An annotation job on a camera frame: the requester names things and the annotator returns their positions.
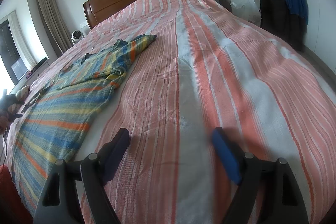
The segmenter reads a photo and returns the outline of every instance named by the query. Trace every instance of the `black jacket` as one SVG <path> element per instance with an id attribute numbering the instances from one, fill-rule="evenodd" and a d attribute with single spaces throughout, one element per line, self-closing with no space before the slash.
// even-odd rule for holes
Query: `black jacket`
<path id="1" fill-rule="evenodd" d="M 291 15 L 285 0 L 270 0 L 269 14 L 262 28 L 286 41 L 293 49 L 303 51 L 303 38 L 307 25 L 305 19 Z"/>

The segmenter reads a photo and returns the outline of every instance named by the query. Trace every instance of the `metal screw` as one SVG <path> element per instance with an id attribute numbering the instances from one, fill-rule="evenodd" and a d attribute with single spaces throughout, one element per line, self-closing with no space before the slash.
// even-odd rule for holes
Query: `metal screw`
<path id="1" fill-rule="evenodd" d="M 63 163 L 63 159 L 58 159 L 58 160 L 55 162 L 55 164 L 56 164 L 57 166 L 62 165 L 62 163 Z"/>
<path id="2" fill-rule="evenodd" d="M 251 152 L 245 152 L 245 158 L 252 159 L 254 155 Z"/>
<path id="3" fill-rule="evenodd" d="M 95 160 L 96 158 L 98 158 L 98 154 L 97 153 L 91 153 L 89 155 L 89 160 Z"/>
<path id="4" fill-rule="evenodd" d="M 281 164 L 286 164 L 287 163 L 286 159 L 284 159 L 284 158 L 279 158 L 279 162 Z"/>

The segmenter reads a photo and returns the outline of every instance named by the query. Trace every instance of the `window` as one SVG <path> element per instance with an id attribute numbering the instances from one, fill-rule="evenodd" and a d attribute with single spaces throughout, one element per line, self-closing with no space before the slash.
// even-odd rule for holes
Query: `window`
<path id="1" fill-rule="evenodd" d="M 16 49 L 8 20 L 0 24 L 0 56 L 11 80 L 16 85 L 28 70 Z"/>

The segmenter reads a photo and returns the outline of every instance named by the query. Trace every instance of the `pink striped bedsheet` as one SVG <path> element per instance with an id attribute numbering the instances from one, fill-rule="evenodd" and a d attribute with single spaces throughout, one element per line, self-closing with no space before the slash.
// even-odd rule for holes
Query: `pink striped bedsheet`
<path id="1" fill-rule="evenodd" d="M 209 140 L 221 126 L 260 159 L 286 158 L 310 223 L 318 223 L 336 198 L 336 95 L 284 41 L 214 0 L 137 0 L 97 25 L 32 88 L 83 54 L 139 34 L 157 39 L 136 60 L 96 148 L 120 127 L 130 131 L 130 147 L 105 187 L 121 222 L 219 223 L 236 190 Z M 85 197 L 81 206 L 93 223 Z M 260 206 L 258 198 L 250 223 Z"/>

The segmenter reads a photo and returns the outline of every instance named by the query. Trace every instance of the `red cloth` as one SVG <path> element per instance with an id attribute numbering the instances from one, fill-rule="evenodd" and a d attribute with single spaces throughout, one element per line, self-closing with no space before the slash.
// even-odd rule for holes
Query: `red cloth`
<path id="1" fill-rule="evenodd" d="M 6 201 L 19 223 L 33 223 L 32 216 L 21 203 L 20 196 L 12 182 L 12 176 L 7 165 L 0 166 L 0 199 Z"/>

